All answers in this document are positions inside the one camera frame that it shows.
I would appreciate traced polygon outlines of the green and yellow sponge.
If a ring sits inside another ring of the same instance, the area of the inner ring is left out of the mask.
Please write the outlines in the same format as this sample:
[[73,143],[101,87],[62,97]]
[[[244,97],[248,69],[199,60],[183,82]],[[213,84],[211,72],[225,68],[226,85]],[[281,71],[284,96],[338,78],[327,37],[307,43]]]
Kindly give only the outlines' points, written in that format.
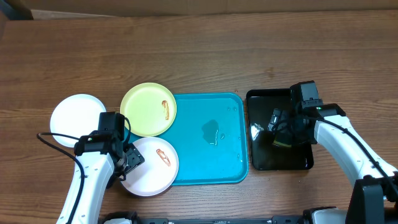
[[292,147],[293,135],[290,133],[278,132],[274,134],[273,145],[278,147]]

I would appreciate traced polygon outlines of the white plate with red stain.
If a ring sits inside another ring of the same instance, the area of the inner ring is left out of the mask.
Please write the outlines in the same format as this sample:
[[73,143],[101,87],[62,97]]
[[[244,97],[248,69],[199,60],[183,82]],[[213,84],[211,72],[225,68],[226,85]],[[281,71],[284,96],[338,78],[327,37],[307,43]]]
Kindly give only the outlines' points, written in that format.
[[174,147],[164,139],[140,138],[133,145],[144,162],[126,175],[123,187],[130,193],[151,197],[167,190],[174,182],[179,168],[179,158]]

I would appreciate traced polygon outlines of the white plate with small stains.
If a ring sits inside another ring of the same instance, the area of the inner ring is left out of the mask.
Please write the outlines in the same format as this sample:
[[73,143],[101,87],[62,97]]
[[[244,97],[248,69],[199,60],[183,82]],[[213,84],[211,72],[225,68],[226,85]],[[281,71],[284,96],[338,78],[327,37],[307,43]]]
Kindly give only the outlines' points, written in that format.
[[81,136],[98,129],[100,113],[106,112],[104,104],[92,95],[77,94],[61,101],[50,118],[50,132],[72,136],[53,138],[65,147],[74,147]]

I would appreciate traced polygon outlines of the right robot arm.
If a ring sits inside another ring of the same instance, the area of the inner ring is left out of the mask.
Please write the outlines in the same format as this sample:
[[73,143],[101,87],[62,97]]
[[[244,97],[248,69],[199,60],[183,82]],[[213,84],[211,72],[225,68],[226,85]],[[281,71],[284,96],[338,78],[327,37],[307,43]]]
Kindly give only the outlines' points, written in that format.
[[292,140],[323,146],[346,174],[353,191],[347,210],[319,207],[303,211],[299,223],[397,223],[397,168],[379,157],[355,131],[346,113],[335,103],[295,111],[274,109],[268,130],[276,144]]

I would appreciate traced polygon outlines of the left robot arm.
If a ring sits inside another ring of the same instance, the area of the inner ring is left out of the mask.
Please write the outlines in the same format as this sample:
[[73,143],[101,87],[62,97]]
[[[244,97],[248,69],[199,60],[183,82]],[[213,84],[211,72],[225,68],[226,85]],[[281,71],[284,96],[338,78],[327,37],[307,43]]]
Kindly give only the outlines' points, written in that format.
[[144,163],[119,131],[93,131],[75,144],[75,174],[58,223],[97,223],[105,190]]

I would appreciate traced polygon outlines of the black water tray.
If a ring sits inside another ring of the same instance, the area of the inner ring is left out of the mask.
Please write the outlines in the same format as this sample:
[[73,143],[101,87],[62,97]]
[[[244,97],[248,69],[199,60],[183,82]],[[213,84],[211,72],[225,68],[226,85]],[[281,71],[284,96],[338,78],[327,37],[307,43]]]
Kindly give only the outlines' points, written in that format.
[[311,144],[278,147],[272,144],[268,124],[275,108],[292,111],[290,90],[263,89],[246,93],[252,165],[257,170],[309,170],[313,167]]

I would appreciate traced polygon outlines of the blue plastic tray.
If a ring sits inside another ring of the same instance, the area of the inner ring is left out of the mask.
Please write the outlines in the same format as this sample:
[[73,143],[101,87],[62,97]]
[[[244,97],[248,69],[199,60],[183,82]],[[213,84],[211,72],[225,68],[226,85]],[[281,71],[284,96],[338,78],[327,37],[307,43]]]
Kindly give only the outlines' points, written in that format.
[[234,93],[176,94],[176,118],[160,138],[179,158],[174,185],[233,184],[248,174],[242,99]]

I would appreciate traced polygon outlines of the yellow-green plate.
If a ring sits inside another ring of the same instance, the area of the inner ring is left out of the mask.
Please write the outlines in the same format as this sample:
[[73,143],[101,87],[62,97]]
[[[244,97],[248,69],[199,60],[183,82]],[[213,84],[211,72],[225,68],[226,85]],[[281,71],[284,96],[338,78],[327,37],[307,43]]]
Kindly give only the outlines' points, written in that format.
[[141,83],[123,97],[120,113],[129,121],[125,127],[136,136],[158,136],[171,127],[177,115],[174,95],[158,83]]

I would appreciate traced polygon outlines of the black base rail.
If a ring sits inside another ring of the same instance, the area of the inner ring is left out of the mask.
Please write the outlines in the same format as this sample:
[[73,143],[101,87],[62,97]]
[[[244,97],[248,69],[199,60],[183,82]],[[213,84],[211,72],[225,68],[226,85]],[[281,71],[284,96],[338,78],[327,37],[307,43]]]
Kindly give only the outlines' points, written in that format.
[[137,212],[109,213],[98,220],[100,224],[130,223],[130,224],[310,224],[308,218],[302,215],[275,215],[270,218],[210,218],[210,219],[168,219],[141,218]]

